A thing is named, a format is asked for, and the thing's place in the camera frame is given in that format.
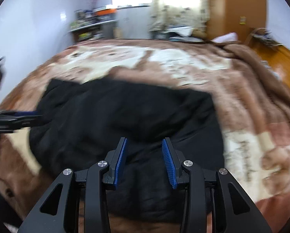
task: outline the floral curtain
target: floral curtain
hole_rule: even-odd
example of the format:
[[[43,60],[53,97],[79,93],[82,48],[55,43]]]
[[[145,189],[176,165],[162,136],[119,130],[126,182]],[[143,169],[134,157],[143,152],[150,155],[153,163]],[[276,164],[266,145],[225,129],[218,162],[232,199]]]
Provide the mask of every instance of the floral curtain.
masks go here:
[[[170,26],[192,26],[205,31],[210,19],[209,0],[152,0],[150,31]]]

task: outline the blanket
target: blanket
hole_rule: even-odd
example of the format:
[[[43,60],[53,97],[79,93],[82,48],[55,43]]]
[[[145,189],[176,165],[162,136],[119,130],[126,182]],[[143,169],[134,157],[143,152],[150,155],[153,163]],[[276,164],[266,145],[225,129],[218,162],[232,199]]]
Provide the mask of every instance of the blanket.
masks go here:
[[[256,203],[273,232],[278,232],[287,222],[290,217],[290,90],[261,64],[255,52],[234,44],[219,48],[212,44],[151,40],[84,42],[38,67],[5,98],[0,108],[35,109],[51,78],[83,83],[104,76],[210,93],[223,134],[226,168]],[[0,191],[4,193],[7,186],[11,187],[14,197],[6,199],[13,207],[21,207],[17,212],[24,218],[36,197],[47,187],[46,179],[49,182],[51,178],[37,164],[29,166],[33,159],[14,149],[12,143],[19,140],[17,134],[13,136],[12,139],[12,135],[9,139],[4,136],[0,153],[4,154],[8,144],[8,154],[11,151],[21,154],[23,165],[31,169],[25,180],[30,191],[43,186],[30,199],[27,188],[14,178],[21,171],[8,166],[12,157],[0,159],[0,179],[5,185],[0,186]],[[145,223],[144,226],[117,216],[110,218],[114,232],[125,232],[128,226],[140,232],[145,229],[163,232],[166,228],[176,232],[178,229],[167,223],[151,226]]]

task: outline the bed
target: bed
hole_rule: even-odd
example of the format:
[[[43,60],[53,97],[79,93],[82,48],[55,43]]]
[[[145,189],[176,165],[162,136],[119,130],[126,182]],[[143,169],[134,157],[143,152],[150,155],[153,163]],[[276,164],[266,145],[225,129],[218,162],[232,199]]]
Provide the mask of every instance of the bed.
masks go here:
[[[209,92],[224,138],[226,168],[256,203],[273,233],[286,224],[290,218],[290,89],[263,66],[254,51],[230,43],[82,42],[29,74],[0,109],[34,110],[51,78],[83,83],[104,76]],[[0,140],[0,192],[22,219],[53,180],[32,155],[28,133],[23,129]],[[79,214],[82,230],[82,203]],[[110,224],[112,232],[179,232],[180,228],[115,215],[110,215]]]

